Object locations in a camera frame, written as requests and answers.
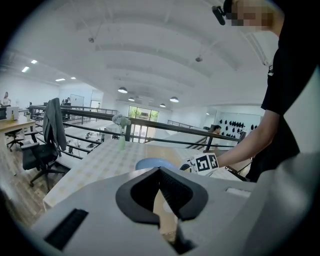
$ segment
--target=window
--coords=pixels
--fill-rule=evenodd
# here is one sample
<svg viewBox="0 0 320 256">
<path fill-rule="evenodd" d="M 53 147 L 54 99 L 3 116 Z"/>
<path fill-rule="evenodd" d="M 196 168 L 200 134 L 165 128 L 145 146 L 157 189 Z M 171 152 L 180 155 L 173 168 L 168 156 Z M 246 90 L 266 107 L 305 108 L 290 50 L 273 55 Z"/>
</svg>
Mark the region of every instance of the window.
<svg viewBox="0 0 320 256">
<path fill-rule="evenodd" d="M 129 106 L 128 117 L 156 122 L 158 120 L 159 111 L 147 108 Z"/>
<path fill-rule="evenodd" d="M 151 110 L 147 108 L 129 106 L 128 117 L 142 119 L 147 121 L 156 122 L 158 120 L 159 111 Z M 155 136 L 156 129 L 141 125 L 132 125 L 131 135 L 140 136 L 140 138 L 133 138 L 133 142 L 145 143 L 146 138 L 153 138 Z"/>
</svg>

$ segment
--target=gray jacket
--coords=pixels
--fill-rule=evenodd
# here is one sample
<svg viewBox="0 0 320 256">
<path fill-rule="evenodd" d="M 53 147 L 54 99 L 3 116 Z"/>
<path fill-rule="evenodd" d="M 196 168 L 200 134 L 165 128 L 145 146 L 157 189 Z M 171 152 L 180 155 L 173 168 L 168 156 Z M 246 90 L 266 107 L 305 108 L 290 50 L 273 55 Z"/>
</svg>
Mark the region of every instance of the gray jacket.
<svg viewBox="0 0 320 256">
<path fill-rule="evenodd" d="M 49 100 L 48 105 L 45 108 L 45 114 L 43 118 L 43 137 L 44 141 L 48 141 L 50 126 L 52 126 L 53 138 L 56 147 L 65 151 L 67 148 L 67 139 L 65 134 L 65 128 L 62 122 L 62 114 L 60 108 L 59 98 Z"/>
</svg>

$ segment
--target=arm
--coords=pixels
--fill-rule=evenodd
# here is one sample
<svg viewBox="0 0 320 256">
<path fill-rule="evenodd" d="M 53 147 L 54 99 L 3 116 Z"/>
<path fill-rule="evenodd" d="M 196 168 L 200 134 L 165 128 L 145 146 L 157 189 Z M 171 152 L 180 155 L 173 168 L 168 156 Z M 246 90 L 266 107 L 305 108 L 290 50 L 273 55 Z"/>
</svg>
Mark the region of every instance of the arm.
<svg viewBox="0 0 320 256">
<path fill-rule="evenodd" d="M 279 124 L 279 115 L 266 110 L 259 126 L 237 146 L 217 158 L 220 167 L 247 160 L 268 146 L 273 140 Z"/>
</svg>

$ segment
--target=chair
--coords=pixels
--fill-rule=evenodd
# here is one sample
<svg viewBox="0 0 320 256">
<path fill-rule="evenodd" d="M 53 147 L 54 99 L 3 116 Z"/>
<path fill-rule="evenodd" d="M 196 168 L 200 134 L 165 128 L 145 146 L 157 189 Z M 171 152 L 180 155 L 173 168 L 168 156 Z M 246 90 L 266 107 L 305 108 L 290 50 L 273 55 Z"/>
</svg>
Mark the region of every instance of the chair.
<svg viewBox="0 0 320 256">
<path fill-rule="evenodd" d="M 10 152 L 12 152 L 12 146 L 14 144 L 19 144 L 20 147 L 23 146 L 24 144 L 20 141 L 23 141 L 23 139 L 21 138 L 17 138 L 17 133 L 20 132 L 22 129 L 18 129 L 18 130 L 14 130 L 14 131 L 10 131 L 10 132 L 7 132 L 5 135 L 8 136 L 8 137 L 13 137 L 13 140 L 10 141 L 9 143 L 6 144 L 6 147 L 10 149 Z"/>
<path fill-rule="evenodd" d="M 135 170 L 141 170 L 145 168 L 153 168 L 153 167 L 165 167 L 165 168 L 173 168 L 177 169 L 177 167 L 163 158 L 150 157 L 140 160 L 135 165 Z"/>
<path fill-rule="evenodd" d="M 31 135 L 34 143 L 23 145 L 22 167 L 24 170 L 36 168 L 39 173 L 30 181 L 30 186 L 33 187 L 33 182 L 44 175 L 47 191 L 50 191 L 48 174 L 65 174 L 63 171 L 52 170 L 51 167 L 56 163 L 58 158 L 58 150 L 54 144 L 52 127 L 50 128 L 50 140 L 47 144 L 40 145 L 37 142 L 36 134 L 38 131 L 33 131 L 25 135 Z"/>
</svg>

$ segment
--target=potted plant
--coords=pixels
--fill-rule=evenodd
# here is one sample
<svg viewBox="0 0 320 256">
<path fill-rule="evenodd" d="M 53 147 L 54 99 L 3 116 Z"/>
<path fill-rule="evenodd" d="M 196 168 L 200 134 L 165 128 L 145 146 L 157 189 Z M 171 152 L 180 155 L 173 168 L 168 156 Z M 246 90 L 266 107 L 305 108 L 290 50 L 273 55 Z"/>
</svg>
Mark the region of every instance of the potted plant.
<svg viewBox="0 0 320 256">
<path fill-rule="evenodd" d="M 25 113 L 25 117 L 26 117 L 26 121 L 29 122 L 30 117 L 31 117 L 31 113 L 30 112 Z"/>
<path fill-rule="evenodd" d="M 119 150 L 124 150 L 126 146 L 125 128 L 126 126 L 131 125 L 131 121 L 129 120 L 129 118 L 119 113 L 112 117 L 112 122 L 119 126 L 120 138 L 118 146 Z"/>
</svg>

